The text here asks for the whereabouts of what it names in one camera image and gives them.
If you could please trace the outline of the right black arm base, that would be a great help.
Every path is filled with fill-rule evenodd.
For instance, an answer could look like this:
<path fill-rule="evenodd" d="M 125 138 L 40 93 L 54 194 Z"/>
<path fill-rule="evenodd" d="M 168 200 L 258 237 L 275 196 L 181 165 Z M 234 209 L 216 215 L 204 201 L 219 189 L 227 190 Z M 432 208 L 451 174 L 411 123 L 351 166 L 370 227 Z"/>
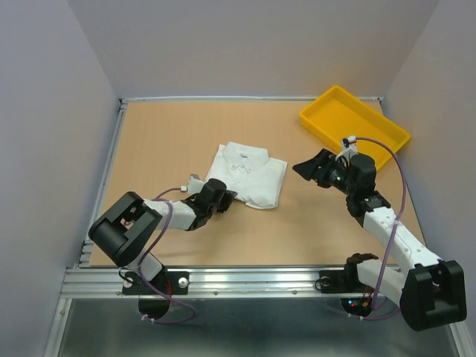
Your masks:
<path fill-rule="evenodd" d="M 364 293 L 367 285 L 360 282 L 356 274 L 345 270 L 322 270 L 315 281 L 315 288 L 323 294 Z"/>

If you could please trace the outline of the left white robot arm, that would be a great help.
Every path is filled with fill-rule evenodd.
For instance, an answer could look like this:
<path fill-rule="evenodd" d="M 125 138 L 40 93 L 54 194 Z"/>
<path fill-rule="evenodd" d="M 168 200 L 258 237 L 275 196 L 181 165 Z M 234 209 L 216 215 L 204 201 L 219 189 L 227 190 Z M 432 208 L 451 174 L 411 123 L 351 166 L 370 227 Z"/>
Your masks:
<path fill-rule="evenodd" d="M 118 268 L 133 271 L 142 287 L 156 293 L 164 288 L 166 276 L 147 244 L 154 232 L 159 230 L 161 238 L 169 229 L 201 228 L 214 214 L 226 212 L 236 196 L 219 179 L 202 181 L 196 175 L 154 199 L 128 191 L 92 223 L 88 237 Z"/>

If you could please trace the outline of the white long sleeve shirt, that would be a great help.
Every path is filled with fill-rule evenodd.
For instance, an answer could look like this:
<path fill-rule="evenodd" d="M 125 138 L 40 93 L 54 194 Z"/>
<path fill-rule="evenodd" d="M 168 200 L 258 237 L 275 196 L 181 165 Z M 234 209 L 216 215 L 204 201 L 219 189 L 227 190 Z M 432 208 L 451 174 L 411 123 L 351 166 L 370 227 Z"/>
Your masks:
<path fill-rule="evenodd" d="M 255 209 L 278 207 L 287 163 L 272 158 L 265 148 L 235 142 L 219 145 L 206 179 L 218 179 L 235 199 Z"/>

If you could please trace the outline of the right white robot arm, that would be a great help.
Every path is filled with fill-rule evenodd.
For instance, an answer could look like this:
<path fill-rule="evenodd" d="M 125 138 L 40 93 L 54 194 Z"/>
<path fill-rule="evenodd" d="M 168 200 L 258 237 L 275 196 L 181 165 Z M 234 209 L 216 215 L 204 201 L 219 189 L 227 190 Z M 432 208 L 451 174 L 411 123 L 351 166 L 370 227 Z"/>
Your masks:
<path fill-rule="evenodd" d="M 324 294 L 357 293 L 366 288 L 374 295 L 382 293 L 399 307 L 415 331 L 466 319 L 463 268 L 427 249 L 399 221 L 390 202 L 375 189 L 377 169 L 370 156 L 342 156 L 322 149 L 293 170 L 322 188 L 341 191 L 351 217 L 390 249 L 398 265 L 398 269 L 385 268 L 374 254 L 353 254 L 342 270 L 322 271 L 317 289 Z"/>

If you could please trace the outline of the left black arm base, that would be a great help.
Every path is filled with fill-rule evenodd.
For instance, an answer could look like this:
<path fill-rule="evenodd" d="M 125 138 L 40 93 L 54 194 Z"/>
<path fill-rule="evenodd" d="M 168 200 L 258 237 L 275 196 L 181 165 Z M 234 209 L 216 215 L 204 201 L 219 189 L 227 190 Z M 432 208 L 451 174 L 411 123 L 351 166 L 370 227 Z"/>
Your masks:
<path fill-rule="evenodd" d="M 153 291 L 135 272 L 120 270 L 118 275 L 123 281 L 123 295 L 139 296 L 153 294 Z M 167 295 L 186 295 L 189 282 L 189 272 L 166 270 L 155 277 L 150 284 Z"/>

